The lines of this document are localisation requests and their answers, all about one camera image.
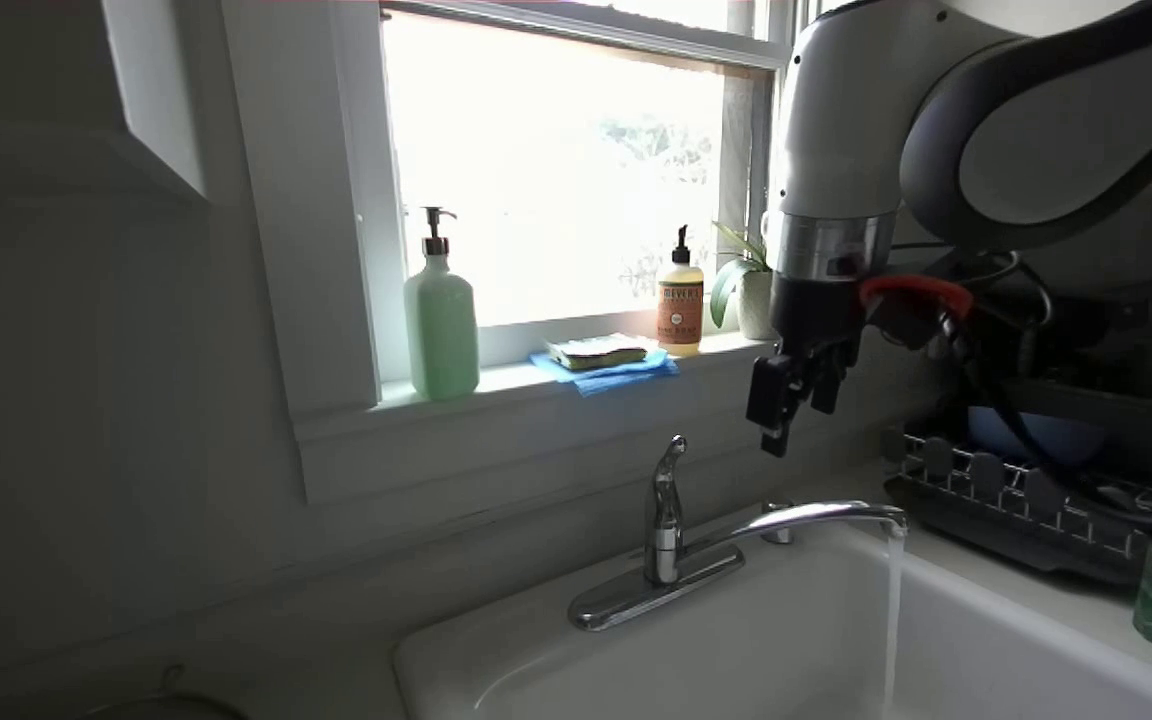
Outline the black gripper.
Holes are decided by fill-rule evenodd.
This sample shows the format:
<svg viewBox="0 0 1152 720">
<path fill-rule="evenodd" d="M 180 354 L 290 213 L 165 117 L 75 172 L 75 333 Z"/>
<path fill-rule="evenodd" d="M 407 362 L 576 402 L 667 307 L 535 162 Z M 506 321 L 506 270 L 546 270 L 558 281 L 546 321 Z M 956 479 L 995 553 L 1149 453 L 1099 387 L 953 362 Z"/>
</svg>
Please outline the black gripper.
<svg viewBox="0 0 1152 720">
<path fill-rule="evenodd" d="M 860 356 L 860 283 L 774 281 L 771 329 L 780 333 L 783 356 L 759 356 L 753 363 L 747 421 L 759 430 L 759 449 L 783 458 L 800 410 L 800 377 L 791 362 L 813 362 L 813 410 L 831 414 L 841 385 Z"/>
</svg>

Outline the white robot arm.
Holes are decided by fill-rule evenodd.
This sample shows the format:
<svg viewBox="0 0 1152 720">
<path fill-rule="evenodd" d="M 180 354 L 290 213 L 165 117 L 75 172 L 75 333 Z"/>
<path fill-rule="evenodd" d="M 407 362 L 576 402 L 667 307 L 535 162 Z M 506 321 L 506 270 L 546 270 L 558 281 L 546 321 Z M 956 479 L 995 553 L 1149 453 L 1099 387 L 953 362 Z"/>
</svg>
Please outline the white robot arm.
<svg viewBox="0 0 1152 720">
<path fill-rule="evenodd" d="M 860 356 L 862 289 L 917 222 L 956 248 L 1041 248 L 1152 185 L 1152 0 L 1025 31 L 956 0 L 849 0 L 788 55 L 769 210 L 774 346 L 747 421 L 780 458 Z"/>
</svg>

